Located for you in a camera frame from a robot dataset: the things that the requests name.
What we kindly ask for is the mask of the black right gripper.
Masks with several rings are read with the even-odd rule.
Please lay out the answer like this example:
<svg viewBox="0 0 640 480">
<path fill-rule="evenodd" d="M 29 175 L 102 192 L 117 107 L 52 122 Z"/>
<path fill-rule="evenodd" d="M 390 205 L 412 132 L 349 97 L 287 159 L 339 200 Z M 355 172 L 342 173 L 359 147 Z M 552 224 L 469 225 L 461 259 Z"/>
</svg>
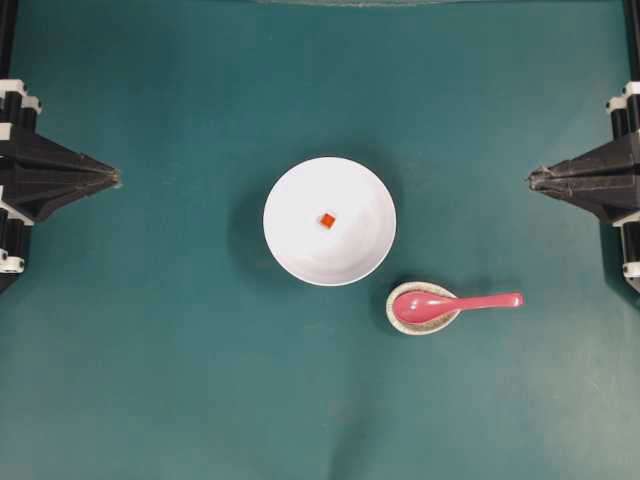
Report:
<svg viewBox="0 0 640 480">
<path fill-rule="evenodd" d="M 612 140 L 578 157 L 541 166 L 528 177 L 529 187 L 595 215 L 620 231 L 622 273 L 639 291 L 639 185 L 631 180 L 555 180 L 630 175 L 639 169 L 639 82 L 607 102 Z"/>
</svg>

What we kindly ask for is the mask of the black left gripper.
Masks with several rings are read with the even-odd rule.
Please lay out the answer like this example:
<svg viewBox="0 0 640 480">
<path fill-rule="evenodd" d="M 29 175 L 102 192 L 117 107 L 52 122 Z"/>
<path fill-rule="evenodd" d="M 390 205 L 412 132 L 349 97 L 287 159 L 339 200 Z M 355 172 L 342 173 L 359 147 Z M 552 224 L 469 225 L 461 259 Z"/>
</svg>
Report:
<svg viewBox="0 0 640 480">
<path fill-rule="evenodd" d="M 19 79 L 1 80 L 1 292 L 24 273 L 34 223 L 75 201 L 120 185 L 119 171 L 34 132 L 42 112 Z M 106 176 L 70 184 L 18 183 L 18 163 Z"/>
</svg>

